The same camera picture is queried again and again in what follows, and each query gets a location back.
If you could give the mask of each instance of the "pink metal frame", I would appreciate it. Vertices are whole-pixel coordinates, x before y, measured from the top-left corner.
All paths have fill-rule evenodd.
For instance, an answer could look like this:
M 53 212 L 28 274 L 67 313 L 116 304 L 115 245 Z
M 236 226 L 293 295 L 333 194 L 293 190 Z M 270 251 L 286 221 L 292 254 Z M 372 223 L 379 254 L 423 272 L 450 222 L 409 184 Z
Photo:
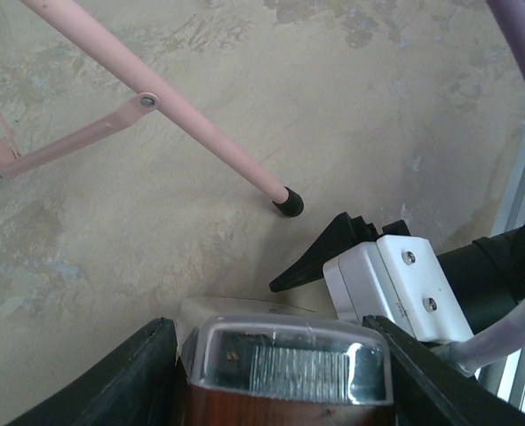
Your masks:
M 17 149 L 0 139 L 0 175 L 14 178 L 47 162 L 70 154 L 133 125 L 144 114 L 158 110 L 220 160 L 268 195 L 275 203 L 289 198 L 288 190 L 256 160 L 207 120 L 156 72 L 102 27 L 74 0 L 21 0 L 29 9 L 57 29 L 138 95 L 114 113 L 83 129 L 19 157 Z M 9 126 L 0 114 L 8 142 Z

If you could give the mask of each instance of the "screw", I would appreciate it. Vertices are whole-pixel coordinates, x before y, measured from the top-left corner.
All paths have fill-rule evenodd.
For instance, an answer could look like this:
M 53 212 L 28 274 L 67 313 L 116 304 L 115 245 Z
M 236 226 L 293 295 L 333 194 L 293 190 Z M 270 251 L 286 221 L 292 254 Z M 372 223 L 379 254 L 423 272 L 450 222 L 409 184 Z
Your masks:
M 424 307 L 428 312 L 434 312 L 438 309 L 438 304 L 431 297 L 428 297 L 427 299 L 424 299 Z
M 405 251 L 402 253 L 402 260 L 405 264 L 414 264 L 416 262 L 416 256 L 411 251 Z
M 145 108 L 151 108 L 155 105 L 155 101 L 152 98 L 144 97 L 139 100 L 139 103 Z

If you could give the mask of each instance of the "black rubber foot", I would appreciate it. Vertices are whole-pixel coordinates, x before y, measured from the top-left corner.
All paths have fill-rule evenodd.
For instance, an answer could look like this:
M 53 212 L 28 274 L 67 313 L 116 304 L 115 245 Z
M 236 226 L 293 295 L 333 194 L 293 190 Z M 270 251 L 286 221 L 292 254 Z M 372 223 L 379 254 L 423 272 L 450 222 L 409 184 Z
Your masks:
M 286 187 L 288 190 L 288 200 L 282 204 L 274 202 L 274 205 L 280 210 L 280 212 L 287 217 L 296 217 L 301 215 L 301 212 L 304 211 L 304 201 L 301 197 L 294 193 L 290 188 Z

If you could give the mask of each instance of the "stained floor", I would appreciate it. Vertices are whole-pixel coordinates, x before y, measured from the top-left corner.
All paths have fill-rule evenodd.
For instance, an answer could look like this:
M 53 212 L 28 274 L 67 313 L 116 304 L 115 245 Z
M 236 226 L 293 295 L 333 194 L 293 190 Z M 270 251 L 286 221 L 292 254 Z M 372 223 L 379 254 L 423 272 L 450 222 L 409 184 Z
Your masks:
M 481 0 L 79 3 L 304 196 L 296 219 L 159 114 L 0 180 L 0 424 L 189 296 L 325 314 L 267 283 L 342 211 L 405 218 L 437 250 L 486 234 L 525 85 Z M 24 152 L 130 96 L 19 2 L 0 2 L 0 104 Z

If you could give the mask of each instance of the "floor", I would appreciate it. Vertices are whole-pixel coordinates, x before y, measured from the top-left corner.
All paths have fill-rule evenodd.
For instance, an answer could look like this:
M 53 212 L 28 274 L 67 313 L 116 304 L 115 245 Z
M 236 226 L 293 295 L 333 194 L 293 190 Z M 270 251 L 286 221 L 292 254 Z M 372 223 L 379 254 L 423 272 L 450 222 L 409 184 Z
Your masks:
M 481 0 L 80 0 L 284 184 L 268 200 L 159 114 L 0 180 L 0 424 L 189 296 L 332 315 L 267 283 L 342 211 L 404 218 L 438 251 L 490 231 L 525 85 Z M 0 1 L 0 105 L 24 152 L 129 91 Z

